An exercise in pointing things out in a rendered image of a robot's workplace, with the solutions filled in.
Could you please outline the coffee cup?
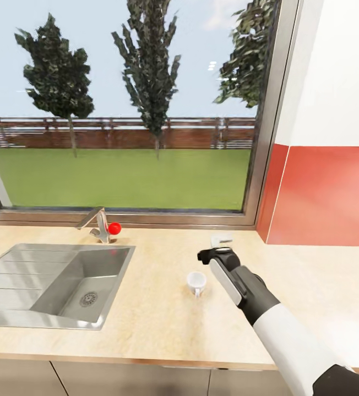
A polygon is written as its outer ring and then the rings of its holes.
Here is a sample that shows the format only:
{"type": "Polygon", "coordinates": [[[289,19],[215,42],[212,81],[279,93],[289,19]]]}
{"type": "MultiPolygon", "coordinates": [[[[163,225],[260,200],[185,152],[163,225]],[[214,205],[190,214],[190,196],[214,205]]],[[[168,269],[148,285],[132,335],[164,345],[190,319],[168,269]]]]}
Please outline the coffee cup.
{"type": "Polygon", "coordinates": [[[187,276],[187,284],[190,290],[198,298],[206,285],[206,277],[201,272],[191,272],[187,276]]]}

